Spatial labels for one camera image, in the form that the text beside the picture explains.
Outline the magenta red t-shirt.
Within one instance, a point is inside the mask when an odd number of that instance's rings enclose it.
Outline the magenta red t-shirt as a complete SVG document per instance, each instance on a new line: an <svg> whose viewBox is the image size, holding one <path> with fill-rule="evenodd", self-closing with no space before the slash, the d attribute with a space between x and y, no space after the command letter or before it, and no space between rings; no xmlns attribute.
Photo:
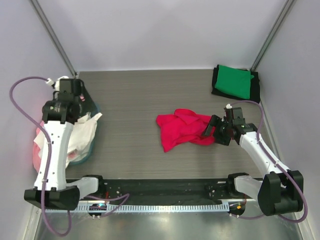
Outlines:
<svg viewBox="0 0 320 240"><path fill-rule="evenodd" d="M156 124L160 127L160 140L165 153L174 147L192 143L209 146L215 143L213 136L202 136L211 117L198 114L190 109L179 108L172 114L160 114L156 117Z"/></svg>

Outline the white t-shirt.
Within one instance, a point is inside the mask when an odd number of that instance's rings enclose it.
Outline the white t-shirt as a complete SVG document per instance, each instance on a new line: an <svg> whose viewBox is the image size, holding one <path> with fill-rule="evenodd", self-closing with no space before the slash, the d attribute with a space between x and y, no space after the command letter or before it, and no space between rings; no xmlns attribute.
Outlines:
<svg viewBox="0 0 320 240"><path fill-rule="evenodd" d="M75 137L78 155L72 162L81 161L89 153L90 145L96 134L98 120L102 115L101 112L98 112L94 116L90 116L90 113L88 112L85 116L80 117L74 124L73 130L76 130Z"/></svg>

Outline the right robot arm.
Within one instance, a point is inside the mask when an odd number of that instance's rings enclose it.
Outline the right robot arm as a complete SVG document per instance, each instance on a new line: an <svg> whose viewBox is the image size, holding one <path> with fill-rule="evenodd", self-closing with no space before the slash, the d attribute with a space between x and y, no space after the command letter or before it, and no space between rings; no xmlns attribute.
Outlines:
<svg viewBox="0 0 320 240"><path fill-rule="evenodd" d="M231 198L240 194L257 201L265 216L303 212L308 206L304 196L304 177L282 163L266 145L260 129L247 123L240 107L227 106L225 116L212 115L202 135L213 137L217 144L228 146L235 141L251 157L262 179L247 173L233 173L227 177L225 191Z"/></svg>

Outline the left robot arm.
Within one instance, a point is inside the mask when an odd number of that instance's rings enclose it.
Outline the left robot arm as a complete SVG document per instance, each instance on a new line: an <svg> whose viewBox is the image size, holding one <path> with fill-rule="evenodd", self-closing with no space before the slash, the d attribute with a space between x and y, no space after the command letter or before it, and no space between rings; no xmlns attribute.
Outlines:
<svg viewBox="0 0 320 240"><path fill-rule="evenodd" d="M40 167L34 187L24 192L25 201L46 210L73 211L87 195L97 200L106 195L101 176L66 180L66 167L91 154L101 116L81 79L61 78L54 84L53 99L42 108Z"/></svg>

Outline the light pink t-shirt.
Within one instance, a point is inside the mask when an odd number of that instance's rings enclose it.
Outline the light pink t-shirt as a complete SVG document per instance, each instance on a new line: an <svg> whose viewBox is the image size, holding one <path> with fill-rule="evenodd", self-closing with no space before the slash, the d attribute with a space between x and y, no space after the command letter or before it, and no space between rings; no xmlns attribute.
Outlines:
<svg viewBox="0 0 320 240"><path fill-rule="evenodd" d="M73 130L70 135L70 139L67 147L67 157L65 167L77 157L78 149L76 143L76 130ZM41 166L41 160L43 155L43 148L45 144L45 135L44 133L37 127L36 128L36 137L33 140L33 149L32 149L32 162L35 170L39 172Z"/></svg>

